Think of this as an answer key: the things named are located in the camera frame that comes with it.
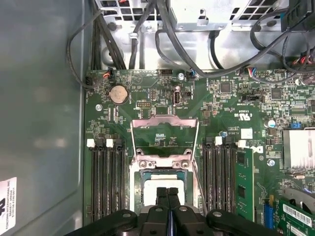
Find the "capacitor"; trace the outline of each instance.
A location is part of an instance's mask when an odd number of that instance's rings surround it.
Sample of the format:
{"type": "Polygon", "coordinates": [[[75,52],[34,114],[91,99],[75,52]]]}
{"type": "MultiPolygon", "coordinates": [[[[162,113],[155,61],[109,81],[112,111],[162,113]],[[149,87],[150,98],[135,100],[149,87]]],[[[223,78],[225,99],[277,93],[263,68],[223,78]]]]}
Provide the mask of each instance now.
{"type": "Polygon", "coordinates": [[[226,131],[220,131],[220,132],[219,132],[219,135],[220,135],[222,138],[226,138],[226,137],[227,137],[227,132],[226,132],[226,131]]]}
{"type": "Polygon", "coordinates": [[[178,73],[177,79],[179,79],[179,80],[184,80],[184,79],[185,79],[184,73],[178,73]]]}
{"type": "Polygon", "coordinates": [[[270,120],[265,121],[264,126],[266,128],[274,129],[274,128],[276,128],[276,122],[273,119],[270,119],[270,120]]]}

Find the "blue connector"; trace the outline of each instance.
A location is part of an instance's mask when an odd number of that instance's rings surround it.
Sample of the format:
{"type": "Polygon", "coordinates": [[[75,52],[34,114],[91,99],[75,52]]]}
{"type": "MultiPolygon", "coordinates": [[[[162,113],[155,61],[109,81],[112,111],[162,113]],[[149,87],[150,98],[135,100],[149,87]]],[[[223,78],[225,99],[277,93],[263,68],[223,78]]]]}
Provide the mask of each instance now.
{"type": "Polygon", "coordinates": [[[273,229],[274,227],[274,210],[269,204],[264,205],[264,224],[268,229],[273,229]]]}
{"type": "Polygon", "coordinates": [[[291,129],[301,129],[302,124],[301,123],[291,123],[291,129]]]}

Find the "microchip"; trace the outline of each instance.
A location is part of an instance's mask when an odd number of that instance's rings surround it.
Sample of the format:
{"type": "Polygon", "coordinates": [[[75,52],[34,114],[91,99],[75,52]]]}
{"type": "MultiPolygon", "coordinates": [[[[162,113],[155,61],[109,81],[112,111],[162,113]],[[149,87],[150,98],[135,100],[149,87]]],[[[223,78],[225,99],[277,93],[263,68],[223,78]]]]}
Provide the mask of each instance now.
{"type": "Polygon", "coordinates": [[[311,112],[315,113],[315,100],[311,101],[311,112]]]}
{"type": "Polygon", "coordinates": [[[204,111],[203,116],[204,117],[210,117],[211,112],[210,111],[204,111]]]}
{"type": "Polygon", "coordinates": [[[245,153],[242,152],[237,153],[237,163],[245,165],[245,153]]]}
{"type": "Polygon", "coordinates": [[[271,99],[281,99],[281,97],[282,97],[282,89],[281,88],[271,89],[271,99]]]}
{"type": "Polygon", "coordinates": [[[272,129],[272,128],[268,129],[269,136],[277,136],[277,134],[278,134],[278,131],[276,129],[272,129]]]}
{"type": "Polygon", "coordinates": [[[240,196],[241,198],[245,198],[245,188],[242,186],[237,186],[237,194],[238,196],[240,196]]]}
{"type": "Polygon", "coordinates": [[[231,83],[229,83],[229,82],[221,83],[221,92],[224,92],[224,93],[232,92],[232,90],[231,90],[231,83]]]}
{"type": "Polygon", "coordinates": [[[204,119],[203,120],[203,124],[210,124],[210,120],[209,119],[204,119]]]}

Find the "white sticker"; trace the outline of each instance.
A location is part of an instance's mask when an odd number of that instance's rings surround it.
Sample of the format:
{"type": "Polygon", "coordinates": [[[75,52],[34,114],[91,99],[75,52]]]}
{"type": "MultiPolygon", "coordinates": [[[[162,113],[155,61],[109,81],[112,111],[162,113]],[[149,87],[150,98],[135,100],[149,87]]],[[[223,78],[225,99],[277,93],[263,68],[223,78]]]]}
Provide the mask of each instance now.
{"type": "Polygon", "coordinates": [[[0,182],[0,235],[15,226],[16,177],[0,182]]]}
{"type": "Polygon", "coordinates": [[[283,211],[295,219],[301,221],[302,223],[312,227],[312,219],[302,213],[299,213],[297,210],[283,204],[283,211]]]}
{"type": "Polygon", "coordinates": [[[297,228],[291,225],[291,232],[294,233],[297,236],[307,236],[306,234],[299,231],[297,228]]]}
{"type": "Polygon", "coordinates": [[[252,139],[252,128],[241,129],[241,139],[252,139]]]}

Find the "metal bracket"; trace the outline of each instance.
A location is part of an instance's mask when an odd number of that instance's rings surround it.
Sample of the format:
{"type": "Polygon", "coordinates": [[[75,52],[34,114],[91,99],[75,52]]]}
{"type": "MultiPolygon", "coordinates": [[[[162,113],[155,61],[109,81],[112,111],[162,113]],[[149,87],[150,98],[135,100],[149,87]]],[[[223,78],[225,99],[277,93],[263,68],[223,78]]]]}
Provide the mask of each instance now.
{"type": "Polygon", "coordinates": [[[130,39],[136,39],[138,41],[138,37],[139,37],[138,33],[132,32],[129,34],[130,39]]]}
{"type": "Polygon", "coordinates": [[[155,169],[156,167],[169,167],[172,169],[182,169],[193,172],[193,198],[194,206],[198,205],[198,183],[193,168],[194,155],[196,150],[198,132],[199,132],[199,120],[198,119],[180,119],[174,115],[155,115],[150,119],[135,119],[130,123],[131,138],[133,146],[133,159],[130,165],[130,209],[134,210],[134,173],[144,169],[155,169]],[[142,126],[158,126],[162,123],[169,123],[172,126],[188,126],[196,128],[196,134],[194,137],[193,149],[186,149],[183,154],[174,154],[168,157],[159,155],[145,155],[141,149],[137,149],[135,145],[135,138],[133,130],[142,126]]]}
{"type": "Polygon", "coordinates": [[[184,169],[192,172],[192,161],[194,160],[199,132],[199,120],[180,119],[178,116],[174,115],[156,115],[150,119],[135,119],[131,121],[130,129],[134,152],[131,165],[137,169],[136,171],[141,169],[155,169],[156,167],[171,167],[173,169],[184,169]],[[158,126],[161,123],[169,123],[172,126],[189,126],[191,128],[196,128],[192,151],[190,149],[186,149],[184,154],[162,157],[159,155],[144,155],[141,149],[136,149],[133,129],[142,126],[158,126]]]}

